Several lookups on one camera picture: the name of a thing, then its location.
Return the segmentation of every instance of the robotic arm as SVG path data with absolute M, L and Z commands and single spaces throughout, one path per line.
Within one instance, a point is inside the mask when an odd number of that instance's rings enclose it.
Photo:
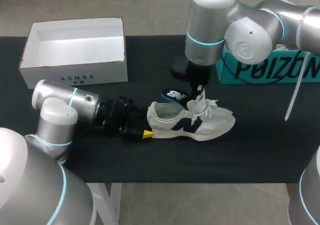
M 242 63 L 258 64 L 277 44 L 320 54 L 320 9 L 286 0 L 263 0 L 255 8 L 236 0 L 191 0 L 185 55 L 210 66 L 228 45 Z

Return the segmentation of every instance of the sneaker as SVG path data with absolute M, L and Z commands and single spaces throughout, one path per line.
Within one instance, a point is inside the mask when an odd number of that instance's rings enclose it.
M 227 133 L 236 122 L 232 111 L 218 107 L 216 100 L 206 99 L 204 89 L 196 99 L 189 99 L 185 93 L 176 90 L 170 90 L 165 95 L 172 102 L 154 101 L 147 112 L 153 138 L 185 136 L 207 141 Z

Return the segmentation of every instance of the shoelace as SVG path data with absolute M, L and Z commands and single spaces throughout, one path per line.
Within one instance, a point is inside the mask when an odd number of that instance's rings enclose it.
M 293 107 L 293 105 L 295 103 L 296 96 L 297 96 L 297 93 L 298 93 L 299 88 L 300 88 L 300 84 L 301 84 L 302 77 L 303 77 L 304 72 L 305 72 L 305 67 L 306 67 L 309 55 L 310 55 L 309 51 L 305 51 L 304 52 L 304 59 L 303 59 L 302 65 L 301 65 L 301 70 L 300 70 L 300 73 L 299 73 L 299 77 L 298 77 L 298 80 L 296 82 L 295 89 L 294 89 L 294 92 L 293 92 L 293 95 L 292 95 L 288 110 L 286 111 L 286 114 L 285 114 L 285 117 L 284 117 L 285 121 L 288 120 L 288 118 L 290 116 L 290 113 L 291 113 L 291 110 L 292 110 L 292 107 Z
M 212 110 L 211 107 L 217 107 L 217 101 L 218 100 L 210 100 L 206 99 L 205 100 L 205 107 L 195 111 L 196 113 L 193 114 L 195 118 L 197 117 L 204 117 L 204 118 L 211 118 L 212 117 Z

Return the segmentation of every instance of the teal box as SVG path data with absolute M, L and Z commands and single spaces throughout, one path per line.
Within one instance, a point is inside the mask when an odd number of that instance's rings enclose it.
M 278 83 L 296 83 L 305 56 L 305 53 L 301 52 L 295 59 L 298 51 L 273 50 L 270 56 L 263 62 L 256 65 L 248 65 L 239 62 L 224 47 L 222 56 L 231 72 L 224 65 L 222 59 L 220 59 L 216 63 L 219 81 L 221 84 L 244 84 L 244 81 L 253 84 L 267 84 L 278 80 Z M 319 71 L 320 56 L 310 54 L 304 69 L 302 82 L 319 83 Z

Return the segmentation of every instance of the gray floor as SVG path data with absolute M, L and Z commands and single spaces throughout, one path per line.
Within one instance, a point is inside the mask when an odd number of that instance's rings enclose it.
M 260 0 L 239 0 L 254 6 Z M 320 0 L 289 0 L 320 7 Z M 124 17 L 126 35 L 185 34 L 189 0 L 0 0 L 0 36 L 33 22 Z M 121 225 L 287 225 L 285 184 L 123 186 Z

